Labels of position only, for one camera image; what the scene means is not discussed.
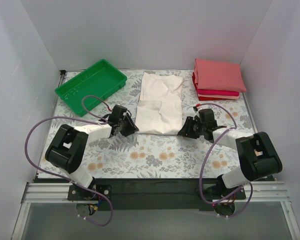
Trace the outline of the white t-shirt red print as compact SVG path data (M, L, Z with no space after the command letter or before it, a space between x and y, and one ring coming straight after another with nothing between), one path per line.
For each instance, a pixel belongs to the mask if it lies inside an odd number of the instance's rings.
M177 135L183 126L181 76L144 73L135 124L140 134Z

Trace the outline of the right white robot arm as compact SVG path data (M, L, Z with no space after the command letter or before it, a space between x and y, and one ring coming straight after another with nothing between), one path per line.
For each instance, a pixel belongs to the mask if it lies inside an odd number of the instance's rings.
M188 116L178 135L191 139L203 136L212 144L237 151L239 167L217 177L216 192L222 199L233 195L236 187L283 170L281 159L266 132L244 133L218 125L210 108L199 110L194 117Z

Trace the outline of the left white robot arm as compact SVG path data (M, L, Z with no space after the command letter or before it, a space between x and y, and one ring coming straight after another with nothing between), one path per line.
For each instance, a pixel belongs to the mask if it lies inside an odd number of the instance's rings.
M92 184L94 178L81 166L86 146L118 134L128 137L138 130L130 111L115 105L109 114L97 122L83 126L61 125L45 152L45 159L61 169L72 182L81 185L79 194L85 200L91 200L97 193Z

